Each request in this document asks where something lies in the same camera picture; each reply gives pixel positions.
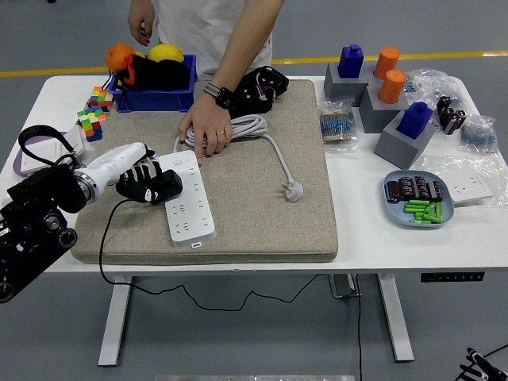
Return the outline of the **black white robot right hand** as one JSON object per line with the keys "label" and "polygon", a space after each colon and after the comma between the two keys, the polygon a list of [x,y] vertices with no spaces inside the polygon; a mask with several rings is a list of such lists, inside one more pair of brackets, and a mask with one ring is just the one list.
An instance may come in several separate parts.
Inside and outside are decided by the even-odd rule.
{"label": "black white robot right hand", "polygon": [[507,372],[492,365],[485,356],[471,347],[467,348],[466,359],[469,365],[460,365],[461,372],[456,380],[507,381]]}

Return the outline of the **person's right hand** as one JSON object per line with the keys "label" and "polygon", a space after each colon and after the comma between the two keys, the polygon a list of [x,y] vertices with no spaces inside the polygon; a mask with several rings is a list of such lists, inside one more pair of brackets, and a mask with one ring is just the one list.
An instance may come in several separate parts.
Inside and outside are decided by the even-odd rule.
{"label": "person's right hand", "polygon": [[133,39],[147,47],[152,38],[155,21],[155,7],[150,0],[132,0],[129,6],[127,22]]}

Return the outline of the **person's left hand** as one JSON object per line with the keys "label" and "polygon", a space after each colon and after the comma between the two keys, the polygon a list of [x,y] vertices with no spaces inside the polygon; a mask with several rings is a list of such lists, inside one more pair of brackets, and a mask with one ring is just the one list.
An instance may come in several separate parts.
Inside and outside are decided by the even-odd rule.
{"label": "person's left hand", "polygon": [[205,157],[220,153],[233,136],[229,111],[218,106],[215,99],[206,93],[179,123],[178,131],[182,142],[187,138],[189,129],[194,131],[194,153],[199,165]]}

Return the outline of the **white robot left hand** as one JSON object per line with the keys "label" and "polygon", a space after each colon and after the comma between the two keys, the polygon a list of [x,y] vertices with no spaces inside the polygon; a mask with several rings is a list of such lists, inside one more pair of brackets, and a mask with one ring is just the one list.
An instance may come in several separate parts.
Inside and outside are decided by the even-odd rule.
{"label": "white robot left hand", "polygon": [[163,179],[156,152],[142,142],[112,148],[75,172],[87,203],[98,201],[108,186],[131,200],[156,204],[162,201],[157,187]]}

